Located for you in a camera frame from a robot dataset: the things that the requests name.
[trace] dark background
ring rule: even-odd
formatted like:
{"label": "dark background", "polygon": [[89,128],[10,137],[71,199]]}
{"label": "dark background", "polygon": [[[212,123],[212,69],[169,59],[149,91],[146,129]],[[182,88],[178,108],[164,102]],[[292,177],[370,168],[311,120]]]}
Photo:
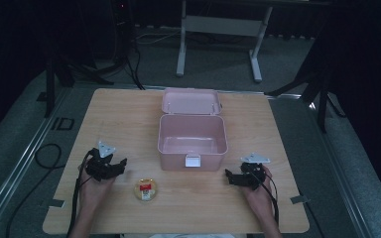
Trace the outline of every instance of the dark background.
{"label": "dark background", "polygon": [[[87,1],[34,2],[40,2],[33,6],[58,49],[82,63],[92,61],[93,48],[77,5],[86,5]],[[196,2],[189,11],[204,14],[204,4]],[[133,6],[135,22],[140,27],[180,25],[181,1],[137,0]],[[257,14],[262,7],[239,7],[237,11],[231,4],[211,9],[215,10],[209,12],[210,16],[242,14],[262,18]],[[320,70],[321,64],[312,62],[331,61],[330,89],[337,95],[381,179],[381,1],[357,1],[352,10],[328,14],[318,8],[276,8],[267,34],[285,39],[316,38],[302,70]],[[43,45],[32,32],[29,18],[16,1],[0,0],[0,121],[25,86],[44,70],[45,62]]]}

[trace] pink plastic box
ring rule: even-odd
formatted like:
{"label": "pink plastic box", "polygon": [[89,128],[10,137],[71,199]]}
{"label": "pink plastic box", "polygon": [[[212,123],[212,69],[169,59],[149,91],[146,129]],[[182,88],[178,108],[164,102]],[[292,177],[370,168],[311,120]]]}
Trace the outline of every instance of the pink plastic box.
{"label": "pink plastic box", "polygon": [[217,171],[228,150],[218,94],[210,89],[167,88],[159,152],[165,171]]}

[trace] wooden table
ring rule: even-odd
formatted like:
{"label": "wooden table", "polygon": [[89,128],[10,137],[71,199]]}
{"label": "wooden table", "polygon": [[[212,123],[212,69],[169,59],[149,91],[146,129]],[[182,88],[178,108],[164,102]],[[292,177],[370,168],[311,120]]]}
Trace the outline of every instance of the wooden table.
{"label": "wooden table", "polygon": [[[85,114],[43,228],[66,233],[77,167],[98,140],[115,146],[112,164],[125,157],[125,174],[116,179],[95,220],[93,233],[259,233],[258,222],[239,187],[229,185],[224,169],[240,173],[240,158],[258,153],[268,165],[278,189],[280,229],[302,233],[309,229],[286,151],[267,98],[262,94],[219,93],[228,152],[217,172],[166,172],[157,149],[163,91],[97,89]],[[147,202],[134,196],[139,179],[154,179],[157,196]]]}

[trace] hand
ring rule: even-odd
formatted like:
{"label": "hand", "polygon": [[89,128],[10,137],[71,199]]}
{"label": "hand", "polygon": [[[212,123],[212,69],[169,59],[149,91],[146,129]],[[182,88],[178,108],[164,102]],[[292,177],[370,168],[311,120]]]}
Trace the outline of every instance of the hand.
{"label": "hand", "polygon": [[94,216],[104,202],[116,178],[97,181],[82,170],[79,188],[80,209],[69,238],[88,237]]}
{"label": "hand", "polygon": [[[271,192],[271,172],[265,166],[262,167],[266,175],[263,184]],[[265,237],[282,237],[278,224],[274,219],[271,196],[265,188],[263,186],[259,186],[256,190],[252,190],[250,187],[242,187],[241,189],[243,194],[246,196],[250,208],[258,218]]]}
{"label": "hand", "polygon": [[115,178],[97,181],[83,170],[80,183],[82,186],[79,188],[80,209],[95,212],[107,197],[114,181]]}

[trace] pink box lid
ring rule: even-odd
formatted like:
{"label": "pink box lid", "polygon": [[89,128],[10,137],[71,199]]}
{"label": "pink box lid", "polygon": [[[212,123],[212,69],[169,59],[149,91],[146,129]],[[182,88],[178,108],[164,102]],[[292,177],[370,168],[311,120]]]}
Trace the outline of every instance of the pink box lid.
{"label": "pink box lid", "polygon": [[169,114],[218,115],[218,93],[212,89],[166,88],[162,109]]}

